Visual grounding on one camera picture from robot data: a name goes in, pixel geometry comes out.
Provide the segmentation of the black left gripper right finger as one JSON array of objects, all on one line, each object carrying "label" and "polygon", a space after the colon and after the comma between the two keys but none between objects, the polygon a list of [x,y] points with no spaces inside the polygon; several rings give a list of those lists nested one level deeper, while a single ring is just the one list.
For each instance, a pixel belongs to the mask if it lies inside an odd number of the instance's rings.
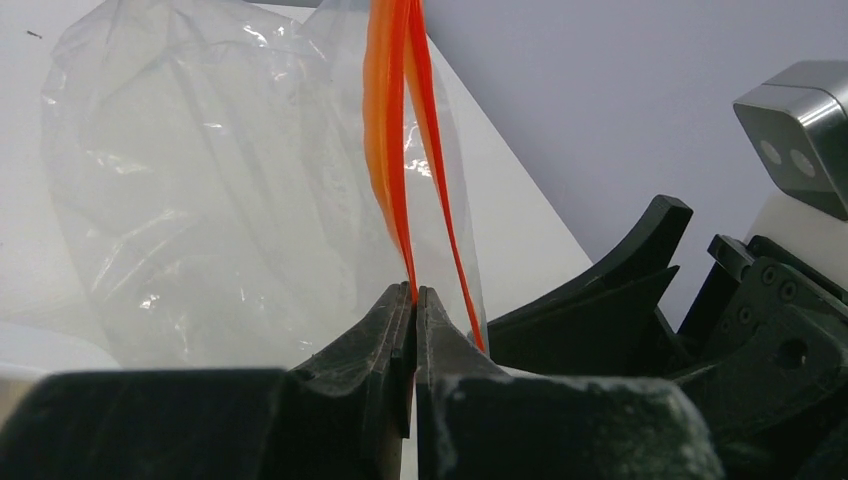
[{"label": "black left gripper right finger", "polygon": [[721,479],[705,420],[658,378],[512,375],[418,293],[422,479]]}]

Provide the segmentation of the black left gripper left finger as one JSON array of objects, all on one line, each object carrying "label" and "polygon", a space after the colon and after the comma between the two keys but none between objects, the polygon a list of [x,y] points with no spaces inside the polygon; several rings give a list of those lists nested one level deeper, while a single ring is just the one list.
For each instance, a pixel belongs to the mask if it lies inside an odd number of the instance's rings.
[{"label": "black left gripper left finger", "polygon": [[292,369],[104,370],[37,382],[1,430],[5,479],[396,479],[415,308],[389,286]]}]

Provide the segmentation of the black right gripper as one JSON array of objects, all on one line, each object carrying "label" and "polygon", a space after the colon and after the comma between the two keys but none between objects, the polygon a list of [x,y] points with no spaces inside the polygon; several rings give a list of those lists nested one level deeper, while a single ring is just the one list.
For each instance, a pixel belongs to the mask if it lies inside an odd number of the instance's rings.
[{"label": "black right gripper", "polygon": [[[656,195],[586,271],[489,323],[491,359],[541,375],[653,376],[655,314],[693,209]],[[669,369],[730,479],[847,475],[847,293],[764,236],[713,238]]]}]

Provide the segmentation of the clear orange-zip bag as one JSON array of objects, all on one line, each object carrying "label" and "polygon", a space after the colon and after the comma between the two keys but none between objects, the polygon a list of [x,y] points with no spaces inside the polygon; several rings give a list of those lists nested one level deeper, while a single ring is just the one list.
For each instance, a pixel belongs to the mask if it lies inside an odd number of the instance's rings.
[{"label": "clear orange-zip bag", "polygon": [[451,104],[420,1],[106,1],[43,89],[71,259],[122,366],[293,366],[395,283],[488,345]]}]

